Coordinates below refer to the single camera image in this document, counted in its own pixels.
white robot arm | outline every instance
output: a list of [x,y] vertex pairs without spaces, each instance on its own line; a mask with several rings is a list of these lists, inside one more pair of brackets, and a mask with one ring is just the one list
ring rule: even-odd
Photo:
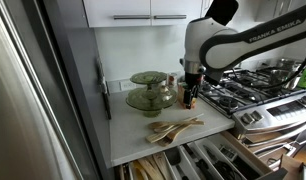
[[204,73],[209,83],[217,84],[225,70],[241,61],[303,38],[306,5],[241,33],[211,17],[194,20],[188,24],[185,37],[186,82],[194,85],[194,78]]

cabinet handle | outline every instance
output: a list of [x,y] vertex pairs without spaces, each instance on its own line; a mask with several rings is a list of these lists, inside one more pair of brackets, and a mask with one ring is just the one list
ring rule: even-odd
[[114,20],[119,19],[151,19],[150,15],[114,15]]
[[156,15],[154,19],[186,19],[186,15]]

kitchen counter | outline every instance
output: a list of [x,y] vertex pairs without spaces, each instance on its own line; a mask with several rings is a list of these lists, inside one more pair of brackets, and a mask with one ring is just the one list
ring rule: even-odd
[[[112,166],[132,161],[183,143],[197,140],[234,127],[234,121],[220,114],[214,108],[198,99],[196,108],[183,109],[179,103],[163,109],[155,118],[143,116],[143,112],[128,106],[125,102],[128,92],[110,96],[112,120],[110,120]],[[177,121],[204,113],[199,117],[205,125],[191,126],[167,147],[149,143],[145,137],[154,133],[147,125],[155,121]]]

oven knob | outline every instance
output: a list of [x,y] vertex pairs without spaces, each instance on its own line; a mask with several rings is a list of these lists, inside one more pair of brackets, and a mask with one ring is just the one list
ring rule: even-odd
[[245,113],[242,117],[241,117],[241,120],[246,123],[246,124],[251,124],[253,121],[254,121],[254,118],[248,114],[248,113]]
[[303,97],[301,98],[301,103],[303,103],[304,105],[306,105],[306,96],[303,96]]
[[262,114],[260,114],[258,111],[253,111],[251,116],[253,117],[253,119],[255,121],[259,121],[259,120],[263,119]]

